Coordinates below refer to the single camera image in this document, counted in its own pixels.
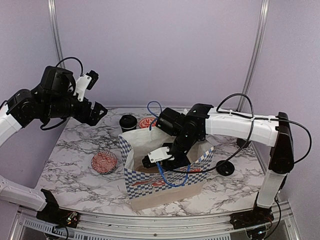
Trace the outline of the blue checkered paper bag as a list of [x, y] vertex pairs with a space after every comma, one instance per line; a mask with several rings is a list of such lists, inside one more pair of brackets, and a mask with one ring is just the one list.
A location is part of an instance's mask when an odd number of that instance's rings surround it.
[[169, 146], [175, 140], [157, 126], [123, 132], [118, 136], [123, 164], [124, 183], [134, 211], [157, 207], [198, 195], [212, 165], [214, 147], [204, 139], [196, 142], [187, 157], [188, 166], [180, 172], [163, 170], [144, 173], [134, 168], [142, 165], [143, 158], [151, 151]]

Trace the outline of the black plastic cup lid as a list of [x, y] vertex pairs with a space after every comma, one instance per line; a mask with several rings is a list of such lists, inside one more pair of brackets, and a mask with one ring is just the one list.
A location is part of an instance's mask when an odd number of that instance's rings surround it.
[[119, 120], [120, 127], [124, 127], [124, 128], [134, 127], [134, 126], [137, 126], [137, 124], [138, 124], [137, 118], [130, 114], [123, 115]]

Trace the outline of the brown cardboard cup carrier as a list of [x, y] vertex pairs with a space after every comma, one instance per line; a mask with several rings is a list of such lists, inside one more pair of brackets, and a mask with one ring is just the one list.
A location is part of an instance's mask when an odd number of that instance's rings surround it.
[[141, 164], [135, 167], [134, 170], [137, 172], [142, 172], [147, 174], [158, 174], [160, 172], [157, 165], [153, 165], [152, 167], [147, 168]]

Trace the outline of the black paper coffee cup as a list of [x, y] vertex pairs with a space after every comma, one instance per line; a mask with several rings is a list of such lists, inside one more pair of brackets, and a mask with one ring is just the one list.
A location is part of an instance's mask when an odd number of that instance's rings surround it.
[[137, 129], [137, 126], [133, 126], [133, 127], [121, 127], [122, 133], [129, 132], [129, 131], [133, 131], [133, 130], [136, 130], [136, 129]]

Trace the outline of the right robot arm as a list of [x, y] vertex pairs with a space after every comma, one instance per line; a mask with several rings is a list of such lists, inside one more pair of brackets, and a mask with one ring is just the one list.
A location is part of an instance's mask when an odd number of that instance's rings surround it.
[[232, 224], [258, 224], [272, 220], [272, 205], [279, 190], [284, 185], [288, 173], [298, 163], [294, 157], [291, 125], [310, 131], [302, 124], [289, 120], [288, 115], [279, 112], [276, 116], [257, 115], [254, 108], [250, 113], [223, 110], [220, 105], [197, 103], [187, 112], [179, 113], [165, 108], [158, 116], [156, 127], [173, 136], [169, 146], [162, 146], [148, 153], [149, 160], [160, 172], [163, 170], [179, 173], [180, 167], [187, 166], [187, 153], [207, 135], [222, 135], [242, 139], [246, 146], [258, 142], [271, 148], [268, 169], [262, 186], [251, 210], [234, 213]]

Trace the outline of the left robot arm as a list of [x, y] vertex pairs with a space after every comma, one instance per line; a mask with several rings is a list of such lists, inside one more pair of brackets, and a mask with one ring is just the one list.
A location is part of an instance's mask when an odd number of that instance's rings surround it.
[[0, 106], [0, 143], [29, 125], [33, 120], [42, 122], [41, 130], [48, 131], [51, 119], [61, 119], [57, 126], [74, 118], [82, 124], [96, 126], [108, 113], [100, 103], [91, 103], [86, 97], [99, 75], [91, 70], [75, 79], [73, 72], [58, 66], [47, 66], [40, 83], [33, 88], [21, 89]]

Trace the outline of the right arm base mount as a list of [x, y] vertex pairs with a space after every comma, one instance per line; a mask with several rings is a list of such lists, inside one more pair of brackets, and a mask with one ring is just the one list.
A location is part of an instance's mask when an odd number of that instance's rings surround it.
[[272, 222], [274, 216], [270, 208], [253, 208], [251, 210], [233, 213], [230, 215], [230, 224], [235, 230], [253, 227]]

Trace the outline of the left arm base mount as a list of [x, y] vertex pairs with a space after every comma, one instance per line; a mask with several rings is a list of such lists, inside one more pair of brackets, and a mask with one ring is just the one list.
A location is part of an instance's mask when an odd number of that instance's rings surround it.
[[40, 191], [44, 194], [46, 205], [41, 211], [37, 211], [36, 218], [48, 223], [76, 228], [80, 213], [60, 208], [56, 198], [49, 190], [42, 188]]

